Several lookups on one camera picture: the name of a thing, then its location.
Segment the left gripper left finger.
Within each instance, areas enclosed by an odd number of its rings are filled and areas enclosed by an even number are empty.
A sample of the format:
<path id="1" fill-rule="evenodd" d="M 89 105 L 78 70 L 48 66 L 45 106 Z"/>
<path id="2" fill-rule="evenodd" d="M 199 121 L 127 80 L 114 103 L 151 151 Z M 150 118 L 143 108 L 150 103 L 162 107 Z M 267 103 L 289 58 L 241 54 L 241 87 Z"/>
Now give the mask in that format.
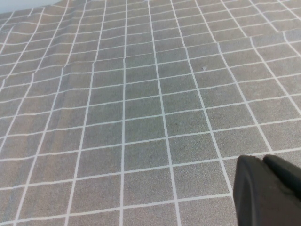
<path id="1" fill-rule="evenodd" d="M 301 200 L 254 156 L 237 159 L 233 199 L 240 226 L 299 226 Z"/>

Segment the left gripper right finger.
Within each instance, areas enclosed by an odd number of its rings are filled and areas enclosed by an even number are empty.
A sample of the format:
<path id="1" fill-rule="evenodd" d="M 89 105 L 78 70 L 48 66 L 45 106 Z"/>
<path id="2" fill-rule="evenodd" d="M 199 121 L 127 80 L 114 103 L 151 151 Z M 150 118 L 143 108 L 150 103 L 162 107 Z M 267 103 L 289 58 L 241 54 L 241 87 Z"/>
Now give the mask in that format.
<path id="1" fill-rule="evenodd" d="M 296 165 L 276 156 L 265 155 L 263 162 L 269 167 L 282 184 L 301 199 L 301 169 Z"/>

